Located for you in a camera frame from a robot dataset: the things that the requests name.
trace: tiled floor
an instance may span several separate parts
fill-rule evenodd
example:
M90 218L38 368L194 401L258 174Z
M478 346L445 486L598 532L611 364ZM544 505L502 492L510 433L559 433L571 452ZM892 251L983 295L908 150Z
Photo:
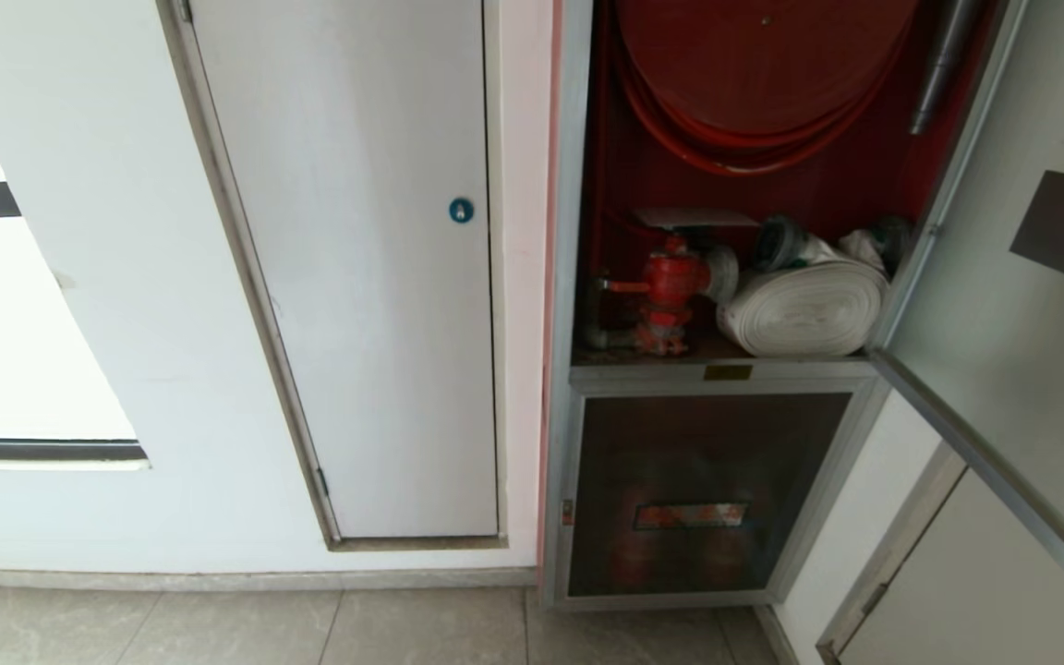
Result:
M0 588L0 665L776 665L751 611L565 614L531 589Z

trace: cabinet door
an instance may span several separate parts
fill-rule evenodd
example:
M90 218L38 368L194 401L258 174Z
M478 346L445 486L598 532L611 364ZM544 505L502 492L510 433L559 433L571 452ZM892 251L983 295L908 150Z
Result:
M983 130L875 358L1064 565L1064 1L1009 5Z
M967 471L843 665L1064 664L1064 571Z
M497 533L479 0L192 10L340 534Z

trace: blue keyhole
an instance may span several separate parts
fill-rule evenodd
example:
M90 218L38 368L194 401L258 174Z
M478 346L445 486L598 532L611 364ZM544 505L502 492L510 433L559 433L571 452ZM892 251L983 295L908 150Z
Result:
M451 201L451 219L466 223L473 218L473 203L469 199L459 197Z

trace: white door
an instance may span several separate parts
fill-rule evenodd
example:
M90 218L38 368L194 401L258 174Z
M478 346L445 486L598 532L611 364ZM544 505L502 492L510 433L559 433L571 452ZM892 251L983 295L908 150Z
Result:
M1064 665L1064 570L968 470L843 665Z
M340 534L497 533L479 0L192 10Z

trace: baseboard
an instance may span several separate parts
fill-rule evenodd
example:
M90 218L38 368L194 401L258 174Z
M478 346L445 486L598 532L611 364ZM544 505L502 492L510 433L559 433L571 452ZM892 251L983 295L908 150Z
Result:
M535 568L322 572L67 572L0 570L0 586L122 592L278 592L531 586Z
M774 656L778 660L778 665L799 665L795 650L791 648L791 643L786 639L786 631L782 630L778 615L774 614L774 608L755 605L754 614L758 616L758 622L761 624L761 632L766 636L769 648L772 649Z

